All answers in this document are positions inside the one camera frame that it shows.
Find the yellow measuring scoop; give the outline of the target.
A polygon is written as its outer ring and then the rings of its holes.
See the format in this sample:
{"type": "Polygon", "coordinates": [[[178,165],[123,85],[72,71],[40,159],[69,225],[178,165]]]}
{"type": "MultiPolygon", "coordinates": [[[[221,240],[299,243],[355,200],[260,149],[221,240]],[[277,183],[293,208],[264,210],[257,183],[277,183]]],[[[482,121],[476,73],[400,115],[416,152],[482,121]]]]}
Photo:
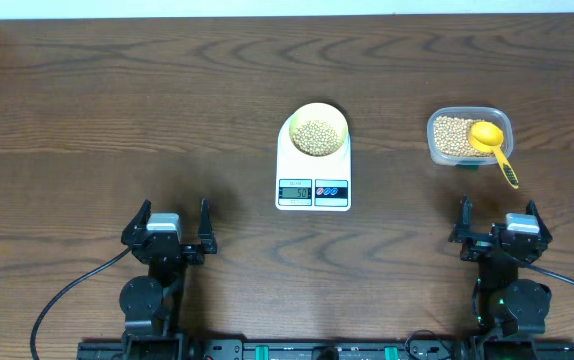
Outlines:
{"type": "Polygon", "coordinates": [[[492,153],[507,182],[512,188],[519,188],[518,177],[501,149],[504,133],[499,127],[491,122],[476,122],[470,127],[468,141],[478,152],[492,153]]]}

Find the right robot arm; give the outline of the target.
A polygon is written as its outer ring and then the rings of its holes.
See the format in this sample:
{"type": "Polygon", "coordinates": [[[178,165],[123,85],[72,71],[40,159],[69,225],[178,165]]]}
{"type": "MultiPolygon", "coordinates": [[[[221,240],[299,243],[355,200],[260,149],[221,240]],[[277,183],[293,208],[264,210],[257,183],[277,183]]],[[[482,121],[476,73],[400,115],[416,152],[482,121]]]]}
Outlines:
{"type": "Polygon", "coordinates": [[[473,205],[467,196],[449,236],[462,245],[460,259],[478,264],[472,312],[479,333],[456,343],[455,359],[574,359],[574,343],[536,339],[545,333],[552,292],[542,283],[519,277],[548,249],[552,235],[536,205],[523,214],[508,213],[487,232],[472,229],[473,205]]]}

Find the pale yellow bowl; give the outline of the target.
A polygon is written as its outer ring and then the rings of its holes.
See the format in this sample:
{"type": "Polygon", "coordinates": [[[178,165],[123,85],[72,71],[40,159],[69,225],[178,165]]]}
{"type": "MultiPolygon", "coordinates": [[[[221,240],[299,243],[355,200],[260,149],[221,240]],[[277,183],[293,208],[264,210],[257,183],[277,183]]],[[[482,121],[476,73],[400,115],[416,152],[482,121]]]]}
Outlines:
{"type": "Polygon", "coordinates": [[[309,103],[288,119],[288,138],[297,150],[313,157],[338,152],[349,138],[343,113],[327,103],[309,103]]]}

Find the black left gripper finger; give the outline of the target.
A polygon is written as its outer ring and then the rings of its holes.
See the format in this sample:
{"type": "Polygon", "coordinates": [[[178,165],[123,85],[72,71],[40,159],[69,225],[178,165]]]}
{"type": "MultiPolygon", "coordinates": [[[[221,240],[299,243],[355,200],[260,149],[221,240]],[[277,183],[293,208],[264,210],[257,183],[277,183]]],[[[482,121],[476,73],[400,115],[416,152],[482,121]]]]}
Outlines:
{"type": "Polygon", "coordinates": [[[210,219],[209,203],[205,198],[201,200],[198,237],[204,254],[216,254],[218,252],[218,244],[210,219]]]}
{"type": "Polygon", "coordinates": [[[121,243],[126,246],[141,246],[148,238],[147,224],[151,216],[151,202],[145,200],[133,219],[121,234],[121,243]]]}

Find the clear plastic container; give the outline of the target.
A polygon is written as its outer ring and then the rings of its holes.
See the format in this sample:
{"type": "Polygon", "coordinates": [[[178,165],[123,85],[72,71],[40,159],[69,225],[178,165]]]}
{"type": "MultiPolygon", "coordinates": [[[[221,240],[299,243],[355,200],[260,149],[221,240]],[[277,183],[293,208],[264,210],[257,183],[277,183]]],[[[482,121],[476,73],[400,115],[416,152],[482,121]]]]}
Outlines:
{"type": "Polygon", "coordinates": [[[508,116],[501,110],[481,106],[453,106],[435,111],[426,125],[431,159],[445,166],[494,165],[492,151],[484,152],[472,145],[471,129],[477,123],[490,123],[503,133],[500,149],[509,157],[514,149],[514,136],[508,116]]]}

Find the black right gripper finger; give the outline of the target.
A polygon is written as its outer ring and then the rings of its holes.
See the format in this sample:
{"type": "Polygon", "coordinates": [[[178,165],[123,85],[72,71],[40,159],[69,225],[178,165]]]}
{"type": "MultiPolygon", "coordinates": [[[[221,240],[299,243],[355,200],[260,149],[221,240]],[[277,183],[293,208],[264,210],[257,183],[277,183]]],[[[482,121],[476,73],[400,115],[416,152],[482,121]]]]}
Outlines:
{"type": "Polygon", "coordinates": [[[467,195],[460,201],[460,212],[448,238],[452,243],[471,243],[473,236],[471,232],[471,211],[472,203],[467,195]]]}
{"type": "Polygon", "coordinates": [[[540,216],[534,200],[530,200],[526,205],[526,215],[529,217],[529,224],[537,227],[537,230],[529,231],[529,237],[539,243],[549,245],[553,236],[540,216]]]}

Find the white digital kitchen scale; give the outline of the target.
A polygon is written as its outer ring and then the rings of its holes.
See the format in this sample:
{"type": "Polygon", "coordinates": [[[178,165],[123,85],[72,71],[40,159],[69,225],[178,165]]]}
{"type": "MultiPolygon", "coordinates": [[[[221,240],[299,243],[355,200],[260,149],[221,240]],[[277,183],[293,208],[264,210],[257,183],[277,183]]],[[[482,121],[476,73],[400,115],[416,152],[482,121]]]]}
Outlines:
{"type": "Polygon", "coordinates": [[[332,154],[312,156],[292,141],[296,115],[282,125],[277,140],[275,206],[282,211],[345,212],[352,206],[351,138],[346,118],[333,115],[318,120],[338,131],[342,145],[332,154]]]}

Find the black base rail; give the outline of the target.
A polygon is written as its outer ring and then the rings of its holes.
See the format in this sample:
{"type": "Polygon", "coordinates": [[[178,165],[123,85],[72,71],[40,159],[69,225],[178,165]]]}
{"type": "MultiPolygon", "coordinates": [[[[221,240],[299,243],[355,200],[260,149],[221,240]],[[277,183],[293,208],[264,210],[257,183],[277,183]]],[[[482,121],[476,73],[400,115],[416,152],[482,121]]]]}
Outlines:
{"type": "Polygon", "coordinates": [[[574,344],[567,342],[500,342],[485,344],[484,353],[459,343],[436,340],[376,343],[243,342],[241,340],[179,340],[81,342],[77,360],[195,359],[195,360],[444,360],[444,359],[574,359],[574,344]]]}

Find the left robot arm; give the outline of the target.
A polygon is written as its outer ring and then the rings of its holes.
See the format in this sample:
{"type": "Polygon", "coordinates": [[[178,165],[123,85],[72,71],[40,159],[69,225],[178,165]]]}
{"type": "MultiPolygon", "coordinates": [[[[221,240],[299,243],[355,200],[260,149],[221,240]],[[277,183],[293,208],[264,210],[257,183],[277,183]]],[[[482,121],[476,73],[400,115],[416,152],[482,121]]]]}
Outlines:
{"type": "Polygon", "coordinates": [[[119,305],[125,315],[121,359],[201,359],[201,342],[178,328],[178,316],[191,265],[202,265],[218,251],[209,205],[201,201],[199,241],[182,242],[180,216],[153,213],[146,200],[124,228],[121,242],[148,273],[122,288],[119,305]]]}

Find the soybeans pile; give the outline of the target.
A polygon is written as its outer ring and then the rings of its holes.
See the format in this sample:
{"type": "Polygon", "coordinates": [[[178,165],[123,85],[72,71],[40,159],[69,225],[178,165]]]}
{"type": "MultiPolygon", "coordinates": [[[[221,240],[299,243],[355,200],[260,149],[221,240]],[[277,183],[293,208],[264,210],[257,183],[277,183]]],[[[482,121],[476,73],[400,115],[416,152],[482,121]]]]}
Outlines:
{"type": "Polygon", "coordinates": [[[491,152],[476,150],[469,142],[471,127],[481,119],[439,116],[433,123],[433,134],[438,151],[455,157],[490,157],[491,152]]]}

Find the soybeans in bowl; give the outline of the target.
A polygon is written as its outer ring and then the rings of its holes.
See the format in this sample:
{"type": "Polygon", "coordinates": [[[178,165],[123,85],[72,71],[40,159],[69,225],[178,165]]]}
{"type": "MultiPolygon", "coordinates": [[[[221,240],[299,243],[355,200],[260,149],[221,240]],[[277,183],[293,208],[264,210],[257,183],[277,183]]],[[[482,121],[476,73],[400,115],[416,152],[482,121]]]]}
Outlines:
{"type": "Polygon", "coordinates": [[[342,144],[334,127],[320,120],[311,120],[298,127],[292,141],[301,152],[315,157],[331,155],[342,144]]]}

